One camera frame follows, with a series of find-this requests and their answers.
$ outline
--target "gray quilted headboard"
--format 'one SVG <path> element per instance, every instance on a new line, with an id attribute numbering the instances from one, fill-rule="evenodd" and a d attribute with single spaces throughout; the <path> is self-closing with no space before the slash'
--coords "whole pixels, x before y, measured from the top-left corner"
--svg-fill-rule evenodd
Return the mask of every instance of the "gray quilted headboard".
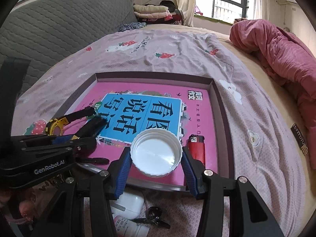
<path id="1" fill-rule="evenodd" d="M 131 22 L 131 0 L 37 0 L 0 28 L 0 65 L 8 56 L 31 60 L 24 93 L 57 62 Z"/>

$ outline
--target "white cloud print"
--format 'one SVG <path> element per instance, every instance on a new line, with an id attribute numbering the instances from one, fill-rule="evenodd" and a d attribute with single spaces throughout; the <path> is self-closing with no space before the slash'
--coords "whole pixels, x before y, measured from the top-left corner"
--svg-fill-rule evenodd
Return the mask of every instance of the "white cloud print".
<path id="1" fill-rule="evenodd" d="M 234 84 L 226 82 L 225 80 L 220 80 L 219 82 L 227 91 L 229 91 L 233 95 L 235 101 L 242 105 L 241 94 L 236 91 L 236 86 Z"/>
<path id="2" fill-rule="evenodd" d="M 252 132 L 252 131 L 248 131 L 248 134 L 250 136 L 250 142 L 252 144 L 252 146 L 256 147 L 259 145 L 259 135 Z"/>

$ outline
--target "hand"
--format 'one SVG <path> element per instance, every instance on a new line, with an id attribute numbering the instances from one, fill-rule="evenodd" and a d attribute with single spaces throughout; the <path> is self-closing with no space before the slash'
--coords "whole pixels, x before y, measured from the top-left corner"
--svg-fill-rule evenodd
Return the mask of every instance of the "hand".
<path id="1" fill-rule="evenodd" d="M 235 20 L 234 20 L 234 24 L 237 23 L 237 22 L 240 22 L 240 21 L 242 21 L 242 20 L 247 20 L 247 19 L 246 19 L 246 18 L 235 19 Z"/>
<path id="2" fill-rule="evenodd" d="M 12 196 L 12 190 L 0 190 L 0 207 L 4 206 L 10 200 Z"/>
<path id="3" fill-rule="evenodd" d="M 22 217 L 24 217 L 27 221 L 33 221 L 36 212 L 34 202 L 32 200 L 23 200 L 22 202 L 20 202 L 19 210 Z"/>

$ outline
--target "pink bedsheet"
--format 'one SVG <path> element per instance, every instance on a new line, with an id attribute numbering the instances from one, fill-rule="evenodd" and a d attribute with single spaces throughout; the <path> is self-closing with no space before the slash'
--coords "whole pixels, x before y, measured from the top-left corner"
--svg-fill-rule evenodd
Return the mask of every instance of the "pink bedsheet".
<path id="1" fill-rule="evenodd" d="M 294 34 L 266 20 L 234 24 L 230 40 L 247 53 L 254 53 L 267 74 L 297 101 L 308 129 L 311 167 L 316 169 L 316 58 Z"/>

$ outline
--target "screw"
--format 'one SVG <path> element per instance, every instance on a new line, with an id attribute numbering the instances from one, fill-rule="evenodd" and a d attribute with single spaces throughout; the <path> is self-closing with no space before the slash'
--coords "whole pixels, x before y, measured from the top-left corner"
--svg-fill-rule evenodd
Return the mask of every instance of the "screw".
<path id="1" fill-rule="evenodd" d="M 75 179 L 73 177 L 68 177 L 66 183 L 72 183 Z"/>
<path id="2" fill-rule="evenodd" d="M 241 177 L 239 177 L 239 181 L 240 181 L 241 183 L 246 183 L 248 180 L 247 180 L 246 177 L 241 176 Z"/>
<path id="3" fill-rule="evenodd" d="M 102 171 L 100 172 L 100 176 L 108 176 L 108 175 L 109 175 L 108 170 L 102 170 Z"/>
<path id="4" fill-rule="evenodd" d="M 213 173 L 212 170 L 207 169 L 207 170 L 204 171 L 204 175 L 212 176 L 213 174 L 214 174 L 214 173 Z"/>

